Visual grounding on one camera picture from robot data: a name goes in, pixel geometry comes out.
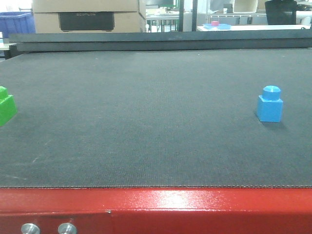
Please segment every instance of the black chair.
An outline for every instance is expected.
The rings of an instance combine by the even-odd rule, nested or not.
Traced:
[[[272,0],[265,2],[269,25],[296,24],[297,2],[294,0]]]

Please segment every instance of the green toy block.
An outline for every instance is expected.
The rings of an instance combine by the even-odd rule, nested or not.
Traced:
[[[0,127],[5,125],[17,112],[13,95],[8,95],[7,89],[0,86]]]

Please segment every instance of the red edge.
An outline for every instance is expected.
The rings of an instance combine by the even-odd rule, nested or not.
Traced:
[[[312,189],[0,189],[0,233],[311,233]]]

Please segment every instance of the blue toy block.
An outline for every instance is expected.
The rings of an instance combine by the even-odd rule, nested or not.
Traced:
[[[280,122],[282,118],[283,101],[280,99],[281,90],[269,85],[263,89],[258,99],[257,116],[261,122]]]

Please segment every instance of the cardboard box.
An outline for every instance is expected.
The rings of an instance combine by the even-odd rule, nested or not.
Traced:
[[[144,0],[33,0],[37,33],[145,32]]]
[[[138,33],[145,32],[145,18],[138,12],[115,12],[112,31],[62,31],[58,13],[34,13],[37,33]]]
[[[137,12],[145,17],[144,0],[33,0],[34,13]]]

